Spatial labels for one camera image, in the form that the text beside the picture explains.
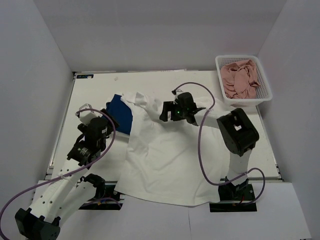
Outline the blue t-shirt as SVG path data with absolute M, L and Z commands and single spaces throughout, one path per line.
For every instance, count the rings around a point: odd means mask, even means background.
M 111 101 L 106 103 L 106 112 L 118 123 L 116 130 L 122 134 L 130 135 L 133 115 L 131 109 L 121 100 L 121 95 L 115 94 Z

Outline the white t-shirt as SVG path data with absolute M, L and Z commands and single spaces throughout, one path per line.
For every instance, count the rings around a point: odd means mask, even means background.
M 160 121 L 163 102 L 140 92 L 124 93 L 132 126 L 124 164 L 115 189 L 142 200 L 180 206 L 220 201 L 198 159 L 199 127 L 181 121 Z M 230 153 L 220 131 L 203 127 L 201 157 L 205 174 L 218 183 Z

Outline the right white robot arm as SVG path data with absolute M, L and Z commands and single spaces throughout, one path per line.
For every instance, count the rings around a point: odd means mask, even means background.
M 257 129 L 241 108 L 218 113 L 209 108 L 196 105 L 189 92 L 177 93 L 174 100 L 165 101 L 159 119 L 163 122 L 185 120 L 187 123 L 199 127 L 197 138 L 197 154 L 201 172 L 204 179 L 212 186 L 224 186 L 226 195 L 236 200 L 244 193 L 244 187 L 248 184 L 248 173 L 254 169 L 248 169 L 249 157 L 260 139 Z M 209 180 L 205 173 L 201 155 L 201 137 L 203 127 L 210 127 L 220 131 L 226 148 L 229 150 L 230 159 L 228 172 L 224 183 L 215 183 Z

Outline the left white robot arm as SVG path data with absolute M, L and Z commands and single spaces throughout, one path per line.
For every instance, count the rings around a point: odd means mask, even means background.
M 89 173 L 91 166 L 111 148 L 106 143 L 116 133 L 116 120 L 103 108 L 94 110 L 82 106 L 76 116 L 81 132 L 67 154 L 56 177 L 49 181 L 42 195 L 28 209 L 19 209 L 15 221 L 19 233 L 28 240 L 55 240 L 61 226 L 75 211 L 89 200 L 105 196 L 106 181 Z

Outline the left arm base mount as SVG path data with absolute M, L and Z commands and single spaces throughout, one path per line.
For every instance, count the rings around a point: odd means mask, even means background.
M 124 203 L 125 196 L 116 191 L 117 182 L 107 181 L 105 183 L 104 196 L 99 199 L 90 199 L 85 202 L 80 210 L 99 210 L 99 211 L 119 211 Z

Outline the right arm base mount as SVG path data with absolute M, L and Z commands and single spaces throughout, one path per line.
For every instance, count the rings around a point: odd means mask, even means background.
M 255 193 L 252 184 L 246 179 L 243 183 L 233 185 L 228 183 L 218 187 L 220 201 L 210 203 L 209 210 L 211 213 L 244 213 L 256 212 L 257 205 L 255 202 Z

